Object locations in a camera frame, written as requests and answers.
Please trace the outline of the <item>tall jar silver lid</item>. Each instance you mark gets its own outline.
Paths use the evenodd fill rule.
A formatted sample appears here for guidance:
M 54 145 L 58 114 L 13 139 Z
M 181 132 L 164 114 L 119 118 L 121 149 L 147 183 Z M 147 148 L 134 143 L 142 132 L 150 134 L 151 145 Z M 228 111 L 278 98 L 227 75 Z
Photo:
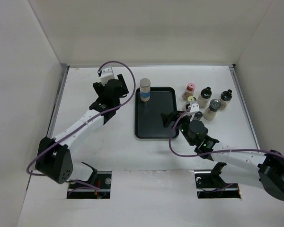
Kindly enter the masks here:
M 150 99 L 151 82 L 148 78 L 142 78 L 140 80 L 140 99 L 143 102 L 148 102 Z

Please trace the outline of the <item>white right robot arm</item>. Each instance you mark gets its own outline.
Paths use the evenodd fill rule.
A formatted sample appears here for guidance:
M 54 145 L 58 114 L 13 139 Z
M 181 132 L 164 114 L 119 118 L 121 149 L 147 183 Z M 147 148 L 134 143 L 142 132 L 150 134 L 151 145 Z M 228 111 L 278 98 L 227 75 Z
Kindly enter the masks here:
M 161 113 L 163 126 L 178 129 L 187 143 L 194 147 L 194 154 L 179 154 L 178 157 L 216 162 L 210 172 L 210 182 L 215 187 L 232 183 L 244 184 L 264 190 L 270 196 L 284 201 L 284 156 L 276 150 L 252 148 L 233 149 L 222 146 L 217 139 L 208 136 L 208 129 L 199 120 L 193 120 L 187 111 Z

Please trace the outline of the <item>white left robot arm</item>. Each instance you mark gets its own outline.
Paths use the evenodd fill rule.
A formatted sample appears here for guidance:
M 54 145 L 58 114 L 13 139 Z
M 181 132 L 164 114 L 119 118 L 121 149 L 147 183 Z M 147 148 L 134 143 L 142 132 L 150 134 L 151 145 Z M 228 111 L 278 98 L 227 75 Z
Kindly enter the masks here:
M 105 125 L 120 108 L 120 99 L 129 91 L 122 74 L 110 74 L 93 83 L 98 98 L 72 126 L 54 138 L 44 137 L 39 143 L 35 168 L 58 184 L 78 176 L 85 188 L 93 188 L 97 177 L 89 170 L 75 167 L 71 154 L 94 130 Z

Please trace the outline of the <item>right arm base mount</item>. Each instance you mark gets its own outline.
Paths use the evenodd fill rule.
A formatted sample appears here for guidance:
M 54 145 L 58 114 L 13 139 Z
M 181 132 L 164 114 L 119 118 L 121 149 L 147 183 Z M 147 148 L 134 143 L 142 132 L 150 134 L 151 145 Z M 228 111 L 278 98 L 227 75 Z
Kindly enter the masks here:
M 212 170 L 195 171 L 196 193 L 199 199 L 240 199 L 237 183 L 225 183 L 221 173 L 226 163 L 217 163 Z

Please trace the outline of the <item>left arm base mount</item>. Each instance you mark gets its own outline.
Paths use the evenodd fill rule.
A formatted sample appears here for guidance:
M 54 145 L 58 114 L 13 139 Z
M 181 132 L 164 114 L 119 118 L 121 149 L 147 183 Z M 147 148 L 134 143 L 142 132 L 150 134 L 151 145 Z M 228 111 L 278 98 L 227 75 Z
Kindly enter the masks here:
M 67 199 L 110 199 L 112 172 L 98 171 L 91 165 L 82 162 L 83 170 L 90 173 L 89 178 L 84 182 L 78 183 L 69 181 Z

